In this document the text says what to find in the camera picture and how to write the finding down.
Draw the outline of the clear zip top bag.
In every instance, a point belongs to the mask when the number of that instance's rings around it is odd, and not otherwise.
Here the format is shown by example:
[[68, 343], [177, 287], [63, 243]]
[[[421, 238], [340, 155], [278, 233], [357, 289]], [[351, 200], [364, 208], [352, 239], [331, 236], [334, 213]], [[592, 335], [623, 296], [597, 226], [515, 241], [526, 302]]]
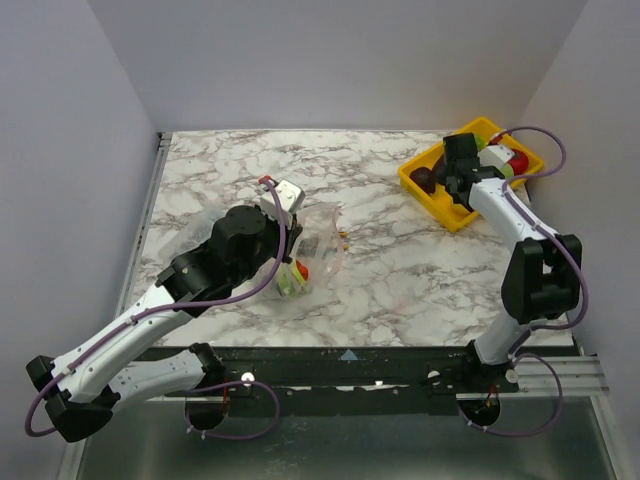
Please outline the clear zip top bag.
[[309, 271], [306, 292], [297, 297], [281, 297], [275, 289], [274, 278], [260, 292], [269, 300], [289, 300], [308, 296], [325, 288], [341, 267], [344, 250], [338, 227], [341, 207], [335, 202], [319, 202], [304, 207], [298, 213], [302, 233], [293, 244], [291, 264], [299, 260]]

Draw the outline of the red toy chili pepper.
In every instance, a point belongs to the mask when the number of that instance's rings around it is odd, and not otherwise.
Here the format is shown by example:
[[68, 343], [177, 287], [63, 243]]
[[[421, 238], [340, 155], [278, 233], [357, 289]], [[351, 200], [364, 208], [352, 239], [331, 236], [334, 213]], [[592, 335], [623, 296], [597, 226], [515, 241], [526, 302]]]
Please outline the red toy chili pepper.
[[307, 267], [304, 266], [299, 260], [296, 261], [296, 269], [297, 269], [297, 272], [298, 272], [299, 276], [304, 281], [307, 281], [308, 278], [309, 278], [309, 271], [308, 271]]

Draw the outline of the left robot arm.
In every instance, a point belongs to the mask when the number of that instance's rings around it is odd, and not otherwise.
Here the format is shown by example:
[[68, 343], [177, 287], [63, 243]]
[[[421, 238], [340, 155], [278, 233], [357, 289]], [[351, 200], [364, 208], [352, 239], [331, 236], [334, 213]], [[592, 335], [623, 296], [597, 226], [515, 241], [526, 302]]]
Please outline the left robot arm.
[[59, 434], [74, 443], [97, 433], [131, 403], [228, 388], [222, 360], [205, 343], [164, 359], [140, 357], [161, 337], [207, 310], [263, 290], [267, 280], [235, 292], [265, 264], [271, 266], [268, 279], [273, 279], [281, 264], [291, 262], [302, 230], [293, 207], [266, 201], [231, 208], [215, 221], [206, 241], [175, 257], [156, 282], [99, 333], [63, 355], [39, 355], [27, 364], [38, 394], [26, 414], [26, 434]]

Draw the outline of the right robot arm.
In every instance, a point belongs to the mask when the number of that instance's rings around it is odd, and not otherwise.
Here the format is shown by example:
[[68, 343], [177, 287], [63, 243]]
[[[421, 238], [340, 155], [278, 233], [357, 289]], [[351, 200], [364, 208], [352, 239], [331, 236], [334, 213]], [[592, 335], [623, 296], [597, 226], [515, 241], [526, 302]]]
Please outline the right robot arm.
[[582, 244], [549, 227], [514, 193], [512, 183], [531, 173], [508, 162], [485, 162], [471, 133], [445, 137], [443, 149], [436, 182], [454, 204], [480, 214], [511, 254], [501, 285], [501, 315], [473, 341], [477, 357], [459, 370], [462, 384], [480, 392], [496, 380], [494, 365], [510, 361], [532, 333], [569, 330], [583, 319], [588, 289]]

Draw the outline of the toy green onion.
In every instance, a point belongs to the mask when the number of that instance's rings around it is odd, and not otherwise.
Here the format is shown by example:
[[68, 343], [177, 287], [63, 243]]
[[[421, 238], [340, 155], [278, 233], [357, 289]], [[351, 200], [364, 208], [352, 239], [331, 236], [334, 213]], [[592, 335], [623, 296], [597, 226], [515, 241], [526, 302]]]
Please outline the toy green onion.
[[291, 276], [286, 270], [279, 271], [277, 273], [276, 288], [282, 297], [291, 296], [296, 292], [294, 282], [291, 280]]

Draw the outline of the grey toy fish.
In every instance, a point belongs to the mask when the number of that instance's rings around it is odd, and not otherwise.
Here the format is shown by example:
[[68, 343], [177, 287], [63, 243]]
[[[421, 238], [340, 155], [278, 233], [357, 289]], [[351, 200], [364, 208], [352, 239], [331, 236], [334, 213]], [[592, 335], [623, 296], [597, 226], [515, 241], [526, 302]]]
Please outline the grey toy fish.
[[299, 261], [281, 264], [274, 277], [276, 292], [281, 297], [297, 297], [306, 292], [308, 269]]

